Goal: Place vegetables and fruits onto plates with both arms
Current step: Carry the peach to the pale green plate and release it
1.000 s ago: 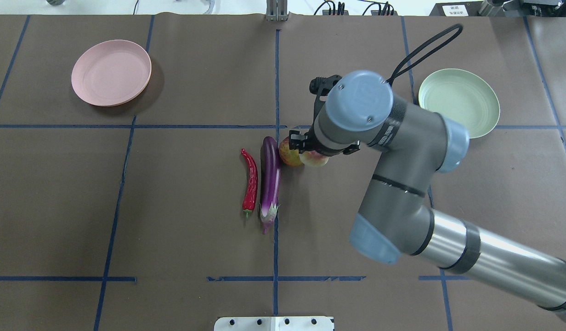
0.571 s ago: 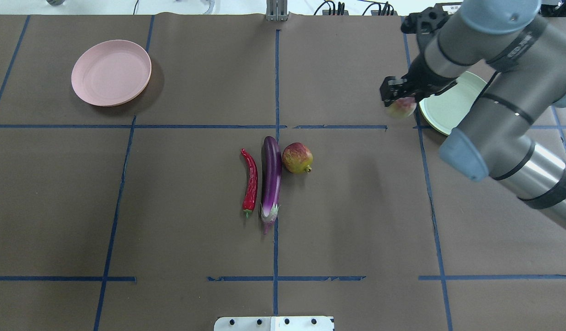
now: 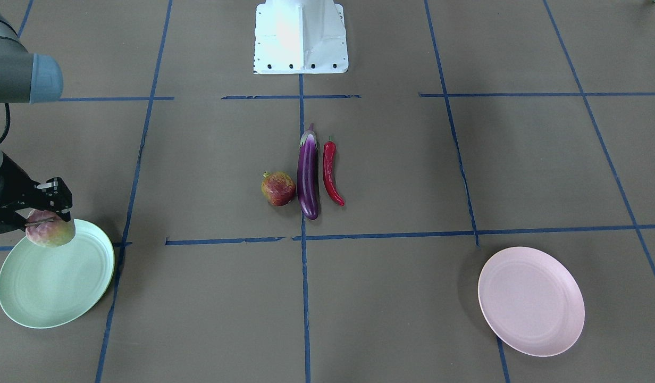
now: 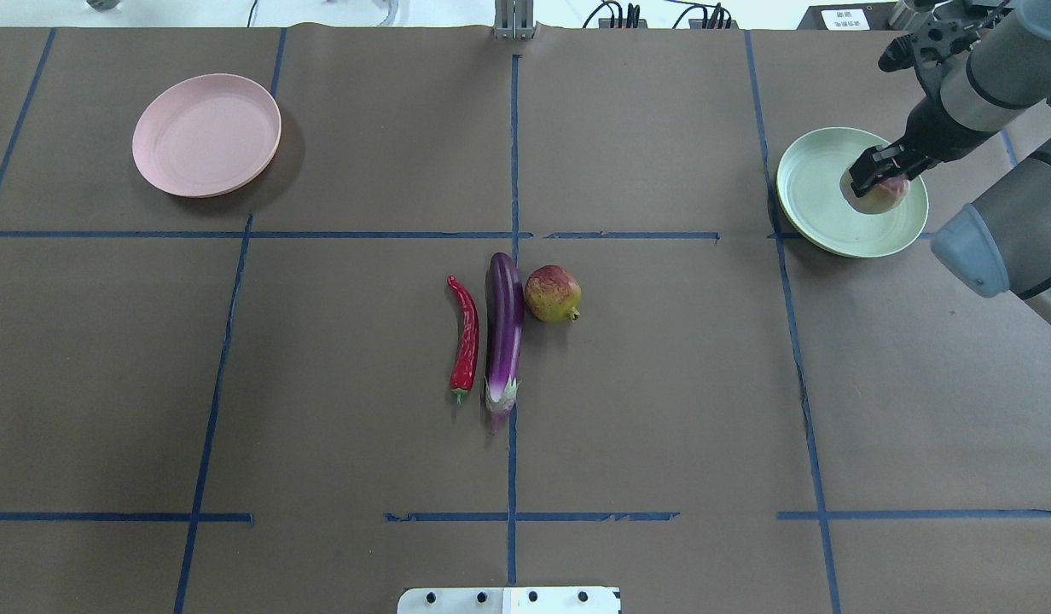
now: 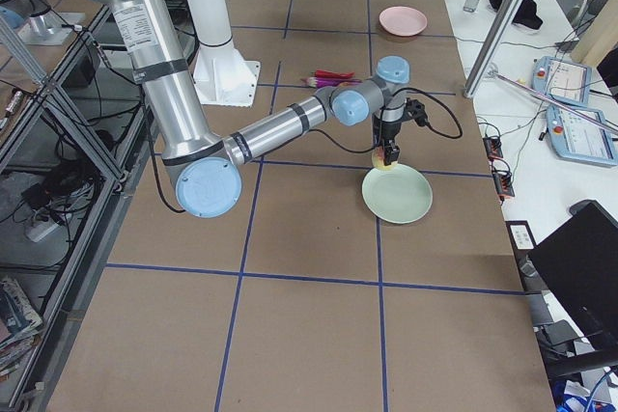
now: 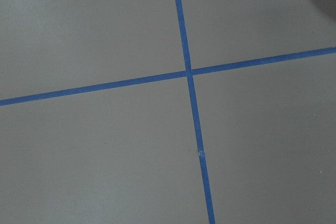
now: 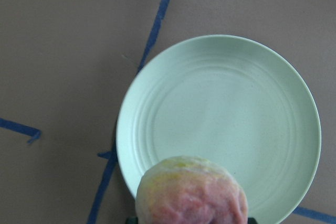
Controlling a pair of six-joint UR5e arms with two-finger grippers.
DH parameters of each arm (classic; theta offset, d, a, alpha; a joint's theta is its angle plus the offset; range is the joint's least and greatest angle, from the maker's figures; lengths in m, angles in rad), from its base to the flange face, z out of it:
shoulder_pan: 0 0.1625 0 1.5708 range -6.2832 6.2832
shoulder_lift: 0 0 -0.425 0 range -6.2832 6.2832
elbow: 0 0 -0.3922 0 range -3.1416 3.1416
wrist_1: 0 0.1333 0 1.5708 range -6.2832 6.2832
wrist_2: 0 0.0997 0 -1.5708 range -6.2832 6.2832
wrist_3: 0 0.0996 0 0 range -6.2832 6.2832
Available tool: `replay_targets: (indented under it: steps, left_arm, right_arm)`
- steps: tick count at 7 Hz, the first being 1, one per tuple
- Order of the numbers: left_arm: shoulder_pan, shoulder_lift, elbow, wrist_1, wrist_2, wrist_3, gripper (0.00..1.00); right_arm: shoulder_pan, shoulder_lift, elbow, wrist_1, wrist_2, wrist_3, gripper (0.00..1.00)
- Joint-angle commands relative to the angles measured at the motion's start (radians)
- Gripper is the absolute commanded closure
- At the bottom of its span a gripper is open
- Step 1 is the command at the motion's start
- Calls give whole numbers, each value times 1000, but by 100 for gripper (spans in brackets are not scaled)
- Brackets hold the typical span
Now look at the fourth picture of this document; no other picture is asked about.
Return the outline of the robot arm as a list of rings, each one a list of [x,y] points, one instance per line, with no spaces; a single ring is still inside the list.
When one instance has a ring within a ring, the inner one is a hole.
[[[840,189],[857,212],[909,180],[963,159],[1040,102],[1051,107],[1051,1],[986,15],[965,1],[932,5],[892,39],[881,71],[915,71],[924,95],[903,136],[858,155]],[[967,203],[932,237],[932,253],[978,296],[1012,293],[1051,327],[1051,137]]]

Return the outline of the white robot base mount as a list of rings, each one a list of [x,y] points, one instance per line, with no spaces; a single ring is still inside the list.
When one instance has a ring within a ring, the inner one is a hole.
[[[413,588],[404,591],[398,613],[622,613],[618,588],[526,586]]]

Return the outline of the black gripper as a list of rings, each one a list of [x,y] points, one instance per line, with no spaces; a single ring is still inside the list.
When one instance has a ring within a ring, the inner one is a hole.
[[[865,197],[893,177],[916,178],[974,150],[974,130],[960,125],[940,100],[925,97],[909,112],[905,132],[892,145],[866,148],[849,167],[851,191]]]

